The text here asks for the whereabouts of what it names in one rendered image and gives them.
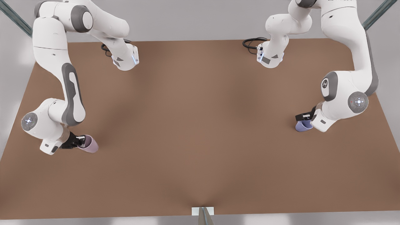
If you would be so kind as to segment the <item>purple cup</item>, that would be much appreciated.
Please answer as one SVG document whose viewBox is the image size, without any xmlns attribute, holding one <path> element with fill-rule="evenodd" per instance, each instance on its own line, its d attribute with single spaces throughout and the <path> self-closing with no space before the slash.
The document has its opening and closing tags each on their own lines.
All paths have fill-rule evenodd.
<svg viewBox="0 0 400 225">
<path fill-rule="evenodd" d="M 311 125 L 311 120 L 297 121 L 297 124 L 295 126 L 295 129 L 298 132 L 308 131 L 313 128 L 314 127 Z"/>
</svg>

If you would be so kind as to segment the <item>pink cup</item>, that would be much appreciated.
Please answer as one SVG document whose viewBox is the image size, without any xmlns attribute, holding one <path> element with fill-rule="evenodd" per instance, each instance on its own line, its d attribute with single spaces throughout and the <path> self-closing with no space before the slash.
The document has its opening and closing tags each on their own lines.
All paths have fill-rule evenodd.
<svg viewBox="0 0 400 225">
<path fill-rule="evenodd" d="M 95 153 L 98 151 L 99 146 L 98 146 L 97 142 L 93 139 L 92 136 L 81 135 L 81 136 L 77 136 L 77 138 L 78 138 L 77 147 L 80 148 L 81 150 L 89 152 L 89 153 Z"/>
</svg>

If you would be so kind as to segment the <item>silver frame post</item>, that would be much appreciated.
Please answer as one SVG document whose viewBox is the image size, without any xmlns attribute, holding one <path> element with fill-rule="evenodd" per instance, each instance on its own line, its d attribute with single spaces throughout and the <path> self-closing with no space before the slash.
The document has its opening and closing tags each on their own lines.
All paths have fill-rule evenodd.
<svg viewBox="0 0 400 225">
<path fill-rule="evenodd" d="M 192 207 L 192 216 L 198 216 L 198 225 L 214 225 L 211 215 L 214 207 Z"/>
<path fill-rule="evenodd" d="M 32 37 L 32 28 L 17 14 L 4 0 L 0 0 L 0 10 L 24 31 L 30 38 Z"/>
<path fill-rule="evenodd" d="M 364 30 L 368 30 L 397 0 L 384 0 L 380 6 L 363 22 Z"/>
</svg>

